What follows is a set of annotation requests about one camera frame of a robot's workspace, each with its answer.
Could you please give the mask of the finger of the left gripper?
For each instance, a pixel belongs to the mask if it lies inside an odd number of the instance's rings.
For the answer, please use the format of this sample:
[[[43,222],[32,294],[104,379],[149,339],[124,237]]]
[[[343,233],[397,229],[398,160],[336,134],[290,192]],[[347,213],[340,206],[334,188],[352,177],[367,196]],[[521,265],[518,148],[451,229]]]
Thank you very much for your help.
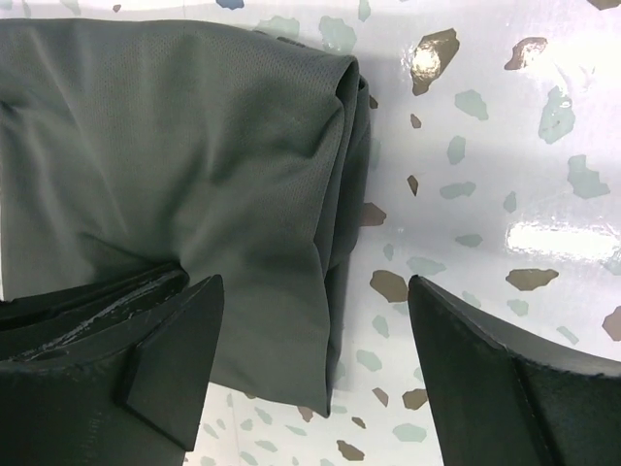
[[[88,326],[118,323],[180,293],[188,283],[169,263],[117,279],[1,303],[1,359],[20,361],[57,339],[73,340]]]

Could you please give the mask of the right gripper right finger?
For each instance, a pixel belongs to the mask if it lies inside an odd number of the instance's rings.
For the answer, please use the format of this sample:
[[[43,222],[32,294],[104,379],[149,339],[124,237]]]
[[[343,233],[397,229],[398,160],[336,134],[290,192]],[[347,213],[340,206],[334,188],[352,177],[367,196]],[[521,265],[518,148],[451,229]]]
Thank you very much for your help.
[[[620,364],[409,281],[409,316],[446,465],[617,465]]]

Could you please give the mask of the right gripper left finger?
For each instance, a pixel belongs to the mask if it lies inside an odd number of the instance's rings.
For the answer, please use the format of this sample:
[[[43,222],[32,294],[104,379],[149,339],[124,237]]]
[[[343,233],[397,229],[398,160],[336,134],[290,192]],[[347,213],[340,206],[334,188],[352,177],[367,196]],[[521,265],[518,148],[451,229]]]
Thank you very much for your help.
[[[200,427],[224,307],[212,276],[25,360],[1,359],[5,465],[180,465]]]

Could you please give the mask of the dark grey t shirt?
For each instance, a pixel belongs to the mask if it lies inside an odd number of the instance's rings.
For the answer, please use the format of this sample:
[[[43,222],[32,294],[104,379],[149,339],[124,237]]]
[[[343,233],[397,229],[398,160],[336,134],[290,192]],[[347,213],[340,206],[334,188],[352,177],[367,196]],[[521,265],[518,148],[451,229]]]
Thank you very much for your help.
[[[330,411],[370,158],[358,60],[193,20],[1,23],[8,299],[219,275],[212,381]]]

